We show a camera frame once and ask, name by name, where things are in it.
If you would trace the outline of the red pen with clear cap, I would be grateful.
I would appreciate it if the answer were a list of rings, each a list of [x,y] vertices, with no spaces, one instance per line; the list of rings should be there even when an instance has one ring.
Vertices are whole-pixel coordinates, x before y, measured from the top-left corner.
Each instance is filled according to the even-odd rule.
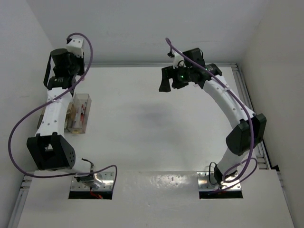
[[[84,104],[81,105],[81,112],[80,112],[80,122],[82,123],[84,121],[86,107]]]

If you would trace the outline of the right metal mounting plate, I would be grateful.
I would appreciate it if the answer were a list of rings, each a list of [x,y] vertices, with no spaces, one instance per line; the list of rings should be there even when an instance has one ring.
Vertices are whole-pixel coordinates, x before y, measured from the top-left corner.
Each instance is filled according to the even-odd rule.
[[[225,178],[225,181],[221,181],[220,184],[217,183],[214,172],[197,172],[198,178],[198,187],[199,191],[208,192],[215,190],[223,191],[240,191],[242,190],[240,180],[237,179],[238,172],[235,172],[233,175],[229,175]]]

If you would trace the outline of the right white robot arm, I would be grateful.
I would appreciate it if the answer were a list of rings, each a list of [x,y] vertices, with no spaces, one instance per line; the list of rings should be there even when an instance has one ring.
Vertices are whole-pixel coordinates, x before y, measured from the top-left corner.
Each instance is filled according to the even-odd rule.
[[[256,114],[240,101],[219,67],[205,63],[199,48],[185,52],[171,48],[167,55],[173,63],[161,70],[159,92],[168,93],[194,83],[213,98],[230,123],[232,131],[226,137],[227,150],[213,172],[216,183],[220,184],[237,171],[245,155],[248,155],[245,161],[248,166],[253,149],[263,139],[266,117]]]

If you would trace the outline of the metal mounting plate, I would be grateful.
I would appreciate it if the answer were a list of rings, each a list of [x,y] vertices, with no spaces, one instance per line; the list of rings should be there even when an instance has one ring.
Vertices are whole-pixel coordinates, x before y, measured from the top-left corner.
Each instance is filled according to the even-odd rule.
[[[71,181],[71,191],[107,191],[112,190],[115,173],[102,171],[88,176],[74,177]]]
[[[240,191],[242,190],[240,180],[237,179],[238,172],[235,172],[233,175],[229,175],[225,178],[225,181],[221,181],[220,184],[217,183],[214,172],[197,172],[198,178],[198,187],[199,191],[208,192],[215,190],[223,191]]]

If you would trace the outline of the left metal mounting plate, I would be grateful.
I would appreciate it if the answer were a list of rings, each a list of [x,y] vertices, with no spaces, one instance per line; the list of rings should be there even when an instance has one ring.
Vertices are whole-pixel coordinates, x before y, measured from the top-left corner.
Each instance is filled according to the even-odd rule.
[[[71,191],[107,191],[112,190],[115,173],[102,171],[88,176],[74,177],[71,181]]]

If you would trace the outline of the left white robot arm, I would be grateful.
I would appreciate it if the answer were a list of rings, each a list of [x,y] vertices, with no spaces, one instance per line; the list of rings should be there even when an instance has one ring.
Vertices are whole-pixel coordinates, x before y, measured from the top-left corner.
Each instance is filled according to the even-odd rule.
[[[91,165],[76,156],[65,139],[65,122],[72,101],[76,76],[84,73],[84,52],[80,47],[59,48],[50,52],[44,78],[47,102],[44,116],[34,137],[27,139],[27,148],[39,170],[87,175]]]

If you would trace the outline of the clear compartment organizer box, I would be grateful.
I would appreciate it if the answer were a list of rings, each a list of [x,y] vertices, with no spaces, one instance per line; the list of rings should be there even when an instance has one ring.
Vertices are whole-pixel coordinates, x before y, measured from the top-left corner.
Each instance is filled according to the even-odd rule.
[[[55,102],[43,108],[38,123],[37,134],[49,136],[53,133],[64,135],[65,133],[81,134],[86,132],[86,125],[91,107],[89,94],[68,93]],[[84,121],[80,122],[81,105],[85,105]]]

